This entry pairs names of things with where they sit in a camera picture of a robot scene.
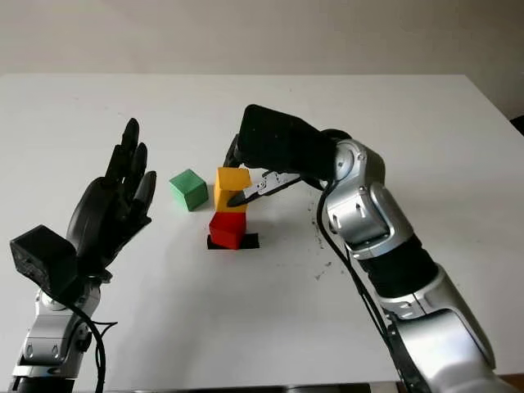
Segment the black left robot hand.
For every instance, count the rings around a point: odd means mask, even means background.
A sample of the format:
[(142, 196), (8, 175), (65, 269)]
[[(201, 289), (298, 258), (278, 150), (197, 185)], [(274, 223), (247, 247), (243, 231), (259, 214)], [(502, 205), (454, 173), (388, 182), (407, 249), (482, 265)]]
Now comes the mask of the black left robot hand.
[(156, 171), (146, 171), (147, 146), (138, 139), (139, 124), (132, 118), (105, 174), (88, 185), (70, 219), (66, 239), (84, 276), (106, 276), (122, 248), (151, 222)]

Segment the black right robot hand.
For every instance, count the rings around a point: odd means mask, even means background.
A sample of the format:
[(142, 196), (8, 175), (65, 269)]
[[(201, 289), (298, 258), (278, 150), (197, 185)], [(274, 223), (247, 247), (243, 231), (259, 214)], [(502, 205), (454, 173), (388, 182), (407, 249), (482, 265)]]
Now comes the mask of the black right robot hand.
[[(239, 168), (241, 166), (242, 162), (240, 161), (240, 153), (238, 151), (237, 145), (238, 139), (239, 134), (237, 133), (234, 136), (224, 158), (224, 167)], [(299, 174), (266, 171), (262, 174), (262, 178), (258, 183), (244, 188), (241, 191), (236, 192), (233, 196), (229, 197), (227, 207), (233, 208), (245, 206), (254, 200), (273, 195), (301, 181), (309, 184), (311, 187), (319, 191), (323, 191), (325, 188), (325, 186), (322, 185), (319, 180), (306, 178), (300, 176)]]

